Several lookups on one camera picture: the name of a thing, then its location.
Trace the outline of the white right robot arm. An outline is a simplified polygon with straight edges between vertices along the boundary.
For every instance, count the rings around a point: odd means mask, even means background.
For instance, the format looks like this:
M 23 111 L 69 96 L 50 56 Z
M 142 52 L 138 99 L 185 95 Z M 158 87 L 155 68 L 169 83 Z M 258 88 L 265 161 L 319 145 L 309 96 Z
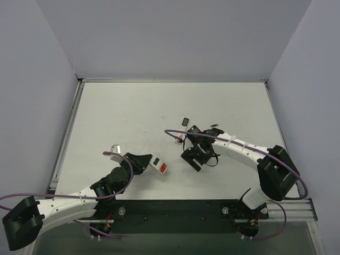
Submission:
M 258 173 L 259 184 L 249 188 L 240 200 L 255 210 L 269 200 L 282 201 L 298 181 L 300 173 L 287 151 L 278 145 L 272 148 L 247 143 L 228 133 L 212 128 L 201 131 L 192 126 L 184 135 L 192 147 L 181 154 L 197 172 L 211 158 L 226 156 L 250 167 Z

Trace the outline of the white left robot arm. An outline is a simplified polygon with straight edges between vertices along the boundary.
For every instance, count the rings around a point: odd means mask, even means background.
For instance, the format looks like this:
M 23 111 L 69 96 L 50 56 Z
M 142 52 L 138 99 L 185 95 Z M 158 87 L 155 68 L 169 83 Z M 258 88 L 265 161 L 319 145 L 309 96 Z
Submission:
M 108 175 L 76 193 L 46 195 L 38 200 L 34 194 L 21 200 L 2 219 L 8 247 L 20 250 L 36 240 L 39 234 L 81 218 L 104 218 L 115 197 L 122 194 L 135 175 L 146 170 L 152 154 L 125 155 L 105 151 L 105 156 L 119 164 Z

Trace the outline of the white remote with red keypad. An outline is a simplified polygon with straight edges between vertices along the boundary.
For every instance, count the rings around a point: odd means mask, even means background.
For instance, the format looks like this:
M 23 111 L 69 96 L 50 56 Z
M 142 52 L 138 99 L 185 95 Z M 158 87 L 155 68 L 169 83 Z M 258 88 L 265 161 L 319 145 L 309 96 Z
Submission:
M 156 170 L 157 172 L 159 172 L 159 173 L 161 173 L 160 171 L 159 171 L 159 169 L 160 169 L 160 167 L 161 167 L 161 165 L 163 164 L 163 163 L 165 163 L 162 159 L 160 159 L 159 157 L 157 157 L 157 156 L 152 156 L 152 158 L 151 158 L 151 160 L 150 160 L 150 162 L 149 162 L 149 164 L 148 164 L 148 169 L 154 169 L 154 170 Z

